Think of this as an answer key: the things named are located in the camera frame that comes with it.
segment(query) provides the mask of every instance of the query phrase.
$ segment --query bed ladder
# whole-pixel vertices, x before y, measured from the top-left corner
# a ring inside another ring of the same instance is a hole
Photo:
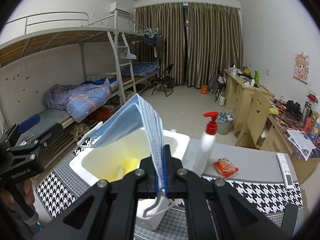
[[[136,84],[135,84],[134,76],[133,76],[132,60],[128,59],[129,62],[124,63],[124,64],[120,64],[119,63],[119,48],[126,48],[126,51],[130,53],[130,47],[129,47],[129,44],[127,42],[127,39],[126,39],[124,33],[121,33],[121,37],[122,37],[122,39],[124,41],[125,46],[118,46],[118,33],[117,33],[117,30],[114,32],[114,34],[115,34],[115,38],[113,40],[111,32],[108,31],[109,41],[111,43],[111,46],[112,46],[112,49],[113,49],[113,53],[115,55],[115,60],[116,60],[116,73],[117,73],[117,80],[119,82],[120,106],[122,106],[127,101],[127,98],[125,97],[125,93],[124,93],[124,87],[126,85],[132,83],[132,87],[133,87],[134,93],[137,93],[137,89],[136,89]],[[121,67],[128,66],[128,65],[130,65],[131,79],[123,83],[122,82],[122,76],[121,76]]]

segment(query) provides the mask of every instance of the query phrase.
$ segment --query green bottle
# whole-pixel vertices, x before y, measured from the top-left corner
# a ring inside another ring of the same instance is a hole
[[[256,70],[254,71],[254,82],[259,84],[259,74]]]

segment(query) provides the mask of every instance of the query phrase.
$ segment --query houndstooth tablecloth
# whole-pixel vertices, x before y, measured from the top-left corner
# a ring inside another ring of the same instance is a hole
[[[73,151],[37,187],[36,193],[48,214],[55,218],[81,196],[88,188],[69,167],[70,161],[82,152],[79,147]],[[209,181],[215,176],[204,174]],[[294,189],[286,190],[284,183],[268,183],[245,180],[228,180],[250,203],[264,213],[277,226],[281,226],[284,208],[287,203],[299,207],[294,233],[303,224],[303,206],[300,185],[294,182]],[[134,238],[138,240],[185,240],[188,239],[187,222],[183,203],[168,210],[155,231],[136,225]]]

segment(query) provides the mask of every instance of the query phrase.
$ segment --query curtain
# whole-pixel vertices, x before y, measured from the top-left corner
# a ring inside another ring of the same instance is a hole
[[[183,84],[185,39],[183,25],[182,3],[155,4],[136,9],[136,23],[159,28],[159,34],[164,36],[166,50],[161,61],[161,71],[173,64],[171,77],[176,85]],[[139,42],[136,48],[137,58],[140,62],[155,61],[154,49]]]
[[[242,65],[242,41],[237,8],[189,3],[188,86],[209,84],[212,73]]]

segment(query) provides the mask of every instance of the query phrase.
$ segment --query air conditioner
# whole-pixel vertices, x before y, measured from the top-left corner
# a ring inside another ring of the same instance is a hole
[[[117,10],[119,13],[122,13],[122,14],[127,15],[127,16],[129,16],[131,14],[129,12],[126,12],[126,11],[120,9],[120,6],[119,6],[118,2],[113,2],[113,3],[110,4],[110,13],[114,13],[115,10]]]

